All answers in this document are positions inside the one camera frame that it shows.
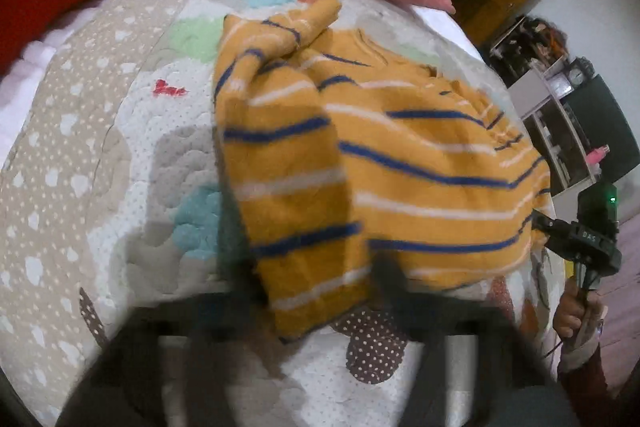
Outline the dark sleeve right forearm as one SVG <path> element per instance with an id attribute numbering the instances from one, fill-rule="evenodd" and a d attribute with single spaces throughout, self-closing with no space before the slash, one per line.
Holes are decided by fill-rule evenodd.
<path id="1" fill-rule="evenodd" d="M 606 426 L 639 415 L 639 364 L 617 395 L 608 390 L 600 339 L 593 334 L 579 347 L 562 347 L 558 380 L 582 426 Z"/>

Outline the person right hand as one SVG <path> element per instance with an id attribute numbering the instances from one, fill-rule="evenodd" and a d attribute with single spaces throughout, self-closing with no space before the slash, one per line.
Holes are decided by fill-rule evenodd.
<path id="1" fill-rule="evenodd" d="M 574 339 L 575 343 L 581 343 L 600 331 L 607 313 L 608 307 L 597 291 L 584 294 L 575 277 L 570 277 L 556 308 L 553 328 L 562 340 Z"/>

